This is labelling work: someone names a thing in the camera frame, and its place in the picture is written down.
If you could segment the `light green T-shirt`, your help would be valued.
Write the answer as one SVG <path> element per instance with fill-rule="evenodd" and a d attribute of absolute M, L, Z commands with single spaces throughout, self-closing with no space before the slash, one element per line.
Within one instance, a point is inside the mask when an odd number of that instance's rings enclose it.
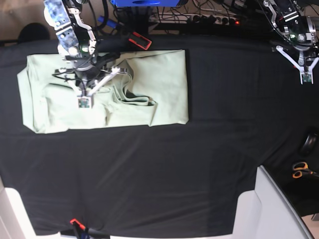
<path fill-rule="evenodd" d="M 70 86 L 74 76 L 53 76 L 67 63 L 57 54 L 29 55 L 17 75 L 23 124 L 35 133 L 48 134 L 188 122 L 184 50 L 125 52 L 109 66 L 127 73 L 116 75 L 95 93 L 92 108 L 81 109 Z"/>

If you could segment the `blue red bar clamp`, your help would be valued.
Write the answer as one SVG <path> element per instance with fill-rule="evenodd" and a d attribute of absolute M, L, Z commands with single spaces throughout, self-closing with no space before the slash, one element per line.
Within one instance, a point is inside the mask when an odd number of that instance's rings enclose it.
<path fill-rule="evenodd" d="M 108 19 L 106 22 L 108 27 L 111 27 L 113 30 L 116 30 L 121 38 L 127 40 L 133 45 L 139 47 L 142 50 L 148 50 L 152 44 L 152 41 L 148 38 L 140 35 L 139 33 L 130 30 L 125 25 L 122 25 L 114 20 Z"/>

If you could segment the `blue plastic box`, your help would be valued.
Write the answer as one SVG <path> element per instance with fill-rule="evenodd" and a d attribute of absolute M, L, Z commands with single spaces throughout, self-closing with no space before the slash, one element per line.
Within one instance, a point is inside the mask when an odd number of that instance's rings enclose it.
<path fill-rule="evenodd" d="M 163 6 L 177 7 L 186 4 L 187 0 L 112 0 L 111 3 L 117 7 L 138 7 L 138 6 Z"/>

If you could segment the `black table cloth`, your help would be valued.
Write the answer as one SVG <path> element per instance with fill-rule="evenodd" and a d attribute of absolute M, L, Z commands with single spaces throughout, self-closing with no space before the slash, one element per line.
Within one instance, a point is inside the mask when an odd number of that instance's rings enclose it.
<path fill-rule="evenodd" d="M 22 124 L 17 74 L 55 40 L 0 50 L 0 176 L 22 198 L 37 234 L 70 220 L 113 236 L 189 238 L 232 232 L 237 199 L 264 165 L 300 215 L 319 210 L 319 180 L 292 164 L 319 127 L 314 83 L 270 45 L 215 36 L 153 35 L 153 50 L 186 50 L 186 125 L 38 135 Z"/>

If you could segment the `black tape roll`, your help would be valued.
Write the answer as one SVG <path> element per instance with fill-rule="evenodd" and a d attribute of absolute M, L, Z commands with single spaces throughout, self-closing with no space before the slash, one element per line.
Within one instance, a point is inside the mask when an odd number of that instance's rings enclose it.
<path fill-rule="evenodd" d="M 299 153 L 302 156 L 308 156 L 310 155 L 316 144 L 319 141 L 319 135 L 315 132 L 310 132 L 307 134 L 305 140 L 302 142 Z"/>

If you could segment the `blue red bottom clamp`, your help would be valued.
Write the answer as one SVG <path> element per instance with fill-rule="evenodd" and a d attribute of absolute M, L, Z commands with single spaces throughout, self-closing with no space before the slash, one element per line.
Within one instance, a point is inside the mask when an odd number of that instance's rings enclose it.
<path fill-rule="evenodd" d="M 73 231 L 77 239 L 109 239 L 110 238 L 109 235 L 103 232 L 99 232 L 97 230 L 85 227 L 82 223 L 80 223 L 75 218 L 70 220 L 70 224 L 73 227 Z"/>

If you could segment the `orange handled scissors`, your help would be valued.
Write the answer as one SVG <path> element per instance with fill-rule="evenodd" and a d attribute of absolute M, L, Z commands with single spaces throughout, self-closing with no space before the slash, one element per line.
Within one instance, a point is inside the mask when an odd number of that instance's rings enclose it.
<path fill-rule="evenodd" d="M 309 169 L 308 164 L 305 161 L 301 161 L 292 165 L 292 177 L 294 179 L 299 179 L 304 176 L 314 176 L 318 177 L 319 174 Z"/>

